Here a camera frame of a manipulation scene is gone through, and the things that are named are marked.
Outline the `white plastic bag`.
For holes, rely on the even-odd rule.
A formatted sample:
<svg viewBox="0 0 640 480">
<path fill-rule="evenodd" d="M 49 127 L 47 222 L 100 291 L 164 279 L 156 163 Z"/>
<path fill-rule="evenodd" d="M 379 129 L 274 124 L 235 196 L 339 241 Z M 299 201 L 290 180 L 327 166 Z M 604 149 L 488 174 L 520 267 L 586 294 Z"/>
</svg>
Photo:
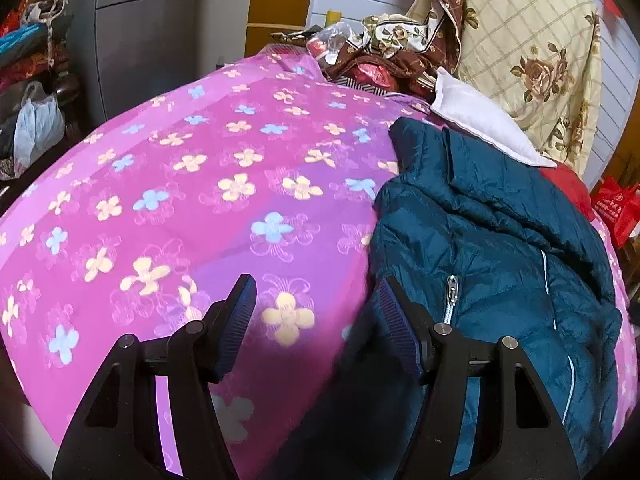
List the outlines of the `white plastic bag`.
<svg viewBox="0 0 640 480">
<path fill-rule="evenodd" d="M 14 176 L 22 174 L 50 148 L 62 141 L 65 122 L 55 94 L 47 94 L 39 81 L 23 93 L 13 139 Z"/>
</svg>

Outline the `white pillow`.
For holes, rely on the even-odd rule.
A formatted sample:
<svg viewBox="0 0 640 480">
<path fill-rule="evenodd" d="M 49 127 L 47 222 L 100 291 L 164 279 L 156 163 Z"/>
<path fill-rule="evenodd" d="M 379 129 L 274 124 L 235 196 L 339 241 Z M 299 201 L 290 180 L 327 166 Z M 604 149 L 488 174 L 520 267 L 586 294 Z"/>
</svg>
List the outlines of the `white pillow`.
<svg viewBox="0 0 640 480">
<path fill-rule="evenodd" d="M 457 79 L 443 67 L 437 69 L 432 112 L 464 132 L 471 133 L 524 165 L 555 168 L 542 156 L 510 115 L 483 93 Z"/>
</svg>

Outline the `pile of colourful clothes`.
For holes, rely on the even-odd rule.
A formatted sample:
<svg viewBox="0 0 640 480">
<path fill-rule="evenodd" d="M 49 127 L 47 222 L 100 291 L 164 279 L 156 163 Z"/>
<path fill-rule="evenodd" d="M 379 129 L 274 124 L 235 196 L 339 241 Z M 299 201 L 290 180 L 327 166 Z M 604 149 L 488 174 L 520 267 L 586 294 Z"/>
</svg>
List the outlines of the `pile of colourful clothes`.
<svg viewBox="0 0 640 480">
<path fill-rule="evenodd" d="M 1 91 L 68 59 L 61 29 L 70 0 L 20 0 L 1 21 Z"/>
</svg>

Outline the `red cushion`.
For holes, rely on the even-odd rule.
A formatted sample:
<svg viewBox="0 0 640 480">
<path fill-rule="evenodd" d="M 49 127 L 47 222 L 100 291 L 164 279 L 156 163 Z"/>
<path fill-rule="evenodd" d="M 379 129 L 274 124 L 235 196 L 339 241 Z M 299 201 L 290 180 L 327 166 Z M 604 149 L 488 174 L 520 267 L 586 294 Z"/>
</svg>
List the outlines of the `red cushion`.
<svg viewBox="0 0 640 480">
<path fill-rule="evenodd" d="M 596 218 L 585 183 L 570 167 L 557 162 L 553 168 L 541 167 L 540 173 L 559 188 L 589 222 Z"/>
</svg>

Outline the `grey refrigerator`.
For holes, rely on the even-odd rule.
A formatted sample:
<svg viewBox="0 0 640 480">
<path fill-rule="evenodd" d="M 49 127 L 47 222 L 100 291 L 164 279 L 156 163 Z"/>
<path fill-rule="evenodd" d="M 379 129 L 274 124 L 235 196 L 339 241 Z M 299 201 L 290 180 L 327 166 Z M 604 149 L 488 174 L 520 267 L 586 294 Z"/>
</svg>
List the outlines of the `grey refrigerator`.
<svg viewBox="0 0 640 480">
<path fill-rule="evenodd" d="M 68 10 L 91 125 L 195 79 L 196 0 L 70 0 Z"/>
</svg>

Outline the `white panelled headboard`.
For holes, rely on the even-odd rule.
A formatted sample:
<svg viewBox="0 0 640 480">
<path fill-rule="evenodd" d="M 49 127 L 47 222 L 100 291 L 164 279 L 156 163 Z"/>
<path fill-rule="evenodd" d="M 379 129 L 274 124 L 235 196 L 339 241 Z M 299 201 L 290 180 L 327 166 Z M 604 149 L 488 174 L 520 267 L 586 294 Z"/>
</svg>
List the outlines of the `white panelled headboard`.
<svg viewBox="0 0 640 480">
<path fill-rule="evenodd" d="M 604 0 L 592 0 L 602 23 L 603 96 L 598 130 L 584 179 L 594 188 L 604 175 L 628 124 L 639 85 L 639 43 L 624 18 L 605 9 Z M 326 12 L 338 11 L 355 26 L 371 14 L 409 9 L 413 0 L 310 0 L 307 25 L 322 25 Z"/>
</svg>

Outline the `pink floral bed sheet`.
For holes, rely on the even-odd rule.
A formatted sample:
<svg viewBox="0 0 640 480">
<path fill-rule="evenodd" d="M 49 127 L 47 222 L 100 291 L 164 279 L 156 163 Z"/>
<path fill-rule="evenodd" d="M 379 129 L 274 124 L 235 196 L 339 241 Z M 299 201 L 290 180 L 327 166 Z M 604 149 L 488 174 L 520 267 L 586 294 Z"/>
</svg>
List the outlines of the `pink floral bed sheet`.
<svg viewBox="0 0 640 480">
<path fill-rule="evenodd" d="M 235 479 L 265 479 L 378 300 L 374 203 L 400 173 L 390 127 L 410 118 L 476 138 L 432 103 L 331 84 L 308 55 L 255 55 L 106 122 L 35 180 L 1 218 L 1 336 L 58 449 L 120 336 L 169 336 L 248 274 L 256 306 L 209 392 Z M 612 439 L 576 479 L 633 479 L 634 341 L 613 245 L 589 223 L 622 326 Z M 155 383 L 165 465 L 182 479 L 168 381 Z"/>
</svg>

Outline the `dark teal down jacket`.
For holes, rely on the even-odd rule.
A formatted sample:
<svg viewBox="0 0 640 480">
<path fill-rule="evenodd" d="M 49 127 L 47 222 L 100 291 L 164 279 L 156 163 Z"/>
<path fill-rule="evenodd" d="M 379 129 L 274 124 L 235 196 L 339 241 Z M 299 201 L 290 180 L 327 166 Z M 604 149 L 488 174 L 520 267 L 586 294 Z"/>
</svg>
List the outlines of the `dark teal down jacket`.
<svg viewBox="0 0 640 480">
<path fill-rule="evenodd" d="M 378 191 L 369 278 L 396 278 L 435 322 L 524 347 L 587 472 L 610 445 L 622 317 L 601 237 L 541 172 L 410 118 L 390 127 L 400 173 Z M 423 389 L 393 352 L 378 300 L 363 307 L 329 385 L 266 479 L 389 479 Z"/>
</svg>

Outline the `clear plastic bag with red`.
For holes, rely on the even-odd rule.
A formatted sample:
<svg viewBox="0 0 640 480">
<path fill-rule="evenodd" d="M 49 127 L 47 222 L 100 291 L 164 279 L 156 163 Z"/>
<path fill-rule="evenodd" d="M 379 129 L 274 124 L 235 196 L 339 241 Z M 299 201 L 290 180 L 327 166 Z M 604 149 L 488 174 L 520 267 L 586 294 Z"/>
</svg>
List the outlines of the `clear plastic bag with red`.
<svg viewBox="0 0 640 480">
<path fill-rule="evenodd" d="M 377 96 L 399 89 L 397 80 L 385 66 L 364 60 L 370 56 L 366 42 L 343 21 L 306 29 L 305 47 L 328 81 Z"/>
</svg>

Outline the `red shopping bag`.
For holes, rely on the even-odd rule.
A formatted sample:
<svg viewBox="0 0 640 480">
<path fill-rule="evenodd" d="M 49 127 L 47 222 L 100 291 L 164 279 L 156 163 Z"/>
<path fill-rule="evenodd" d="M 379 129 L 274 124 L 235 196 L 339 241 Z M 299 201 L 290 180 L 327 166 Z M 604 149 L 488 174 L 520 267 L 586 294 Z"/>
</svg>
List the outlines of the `red shopping bag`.
<svg viewBox="0 0 640 480">
<path fill-rule="evenodd" d="M 606 176 L 591 194 L 597 228 L 608 232 L 610 243 L 622 248 L 639 224 L 639 183 L 620 185 Z"/>
</svg>

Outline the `cream floral rose quilt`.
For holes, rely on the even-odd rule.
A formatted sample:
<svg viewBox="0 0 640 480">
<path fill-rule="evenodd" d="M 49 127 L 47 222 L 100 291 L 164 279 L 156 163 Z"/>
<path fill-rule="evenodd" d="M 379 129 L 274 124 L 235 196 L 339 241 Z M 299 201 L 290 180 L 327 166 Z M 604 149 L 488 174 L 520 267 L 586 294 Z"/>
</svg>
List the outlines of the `cream floral rose quilt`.
<svg viewBox="0 0 640 480">
<path fill-rule="evenodd" d="M 591 0 L 414 0 L 362 22 L 370 56 L 402 92 L 433 99 L 436 70 L 493 100 L 534 148 L 583 174 L 602 93 Z"/>
</svg>

